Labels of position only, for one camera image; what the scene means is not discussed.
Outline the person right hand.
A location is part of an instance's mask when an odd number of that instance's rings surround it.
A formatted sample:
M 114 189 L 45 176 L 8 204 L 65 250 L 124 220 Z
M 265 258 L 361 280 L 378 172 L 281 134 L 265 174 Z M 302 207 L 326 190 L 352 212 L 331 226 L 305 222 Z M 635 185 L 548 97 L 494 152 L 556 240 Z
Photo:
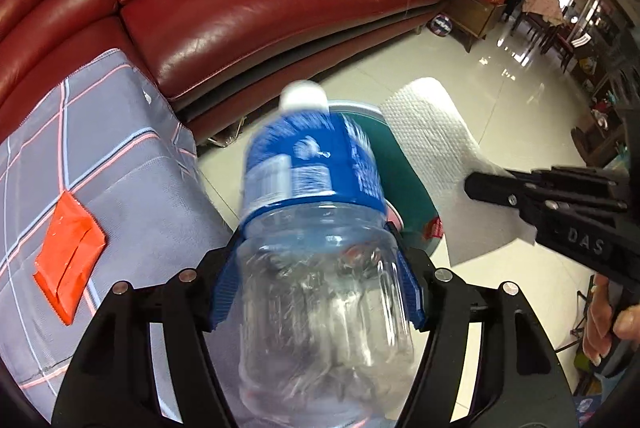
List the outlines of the person right hand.
M 608 356 L 613 336 L 630 341 L 636 348 L 640 340 L 640 309 L 638 304 L 628 307 L 613 319 L 613 309 L 608 303 L 608 279 L 597 274 L 592 287 L 592 300 L 588 307 L 587 325 L 582 338 L 582 351 L 594 365 Z

